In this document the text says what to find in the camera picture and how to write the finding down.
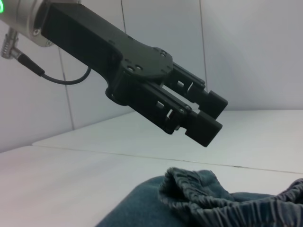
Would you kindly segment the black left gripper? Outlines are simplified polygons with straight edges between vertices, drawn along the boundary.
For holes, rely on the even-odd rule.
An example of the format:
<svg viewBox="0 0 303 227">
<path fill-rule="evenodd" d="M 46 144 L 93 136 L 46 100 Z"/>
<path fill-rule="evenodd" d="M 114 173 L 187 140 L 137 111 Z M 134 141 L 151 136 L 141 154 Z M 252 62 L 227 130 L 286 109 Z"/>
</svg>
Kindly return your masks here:
<svg viewBox="0 0 303 227">
<path fill-rule="evenodd" d="M 49 4 L 42 34 L 100 74 L 107 82 L 106 96 L 115 103 L 172 103 L 173 96 L 161 87 L 172 73 L 172 56 L 135 40 L 87 7 Z"/>
</svg>

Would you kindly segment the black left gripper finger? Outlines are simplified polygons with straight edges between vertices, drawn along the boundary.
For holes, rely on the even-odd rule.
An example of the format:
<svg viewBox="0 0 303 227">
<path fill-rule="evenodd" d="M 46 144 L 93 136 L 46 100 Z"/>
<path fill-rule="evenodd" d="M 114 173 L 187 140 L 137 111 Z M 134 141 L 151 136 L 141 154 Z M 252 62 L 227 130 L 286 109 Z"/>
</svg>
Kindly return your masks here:
<svg viewBox="0 0 303 227">
<path fill-rule="evenodd" d="M 118 89 L 118 100 L 157 125 L 167 134 L 178 128 L 200 145 L 207 147 L 222 125 L 209 115 L 195 113 L 168 91 L 153 83 L 128 84 Z"/>
<path fill-rule="evenodd" d="M 172 72 L 164 80 L 164 85 L 186 100 L 199 105 L 199 110 L 214 119 L 217 119 L 228 105 L 228 101 L 215 92 L 206 92 L 205 81 L 175 63 Z"/>
</svg>

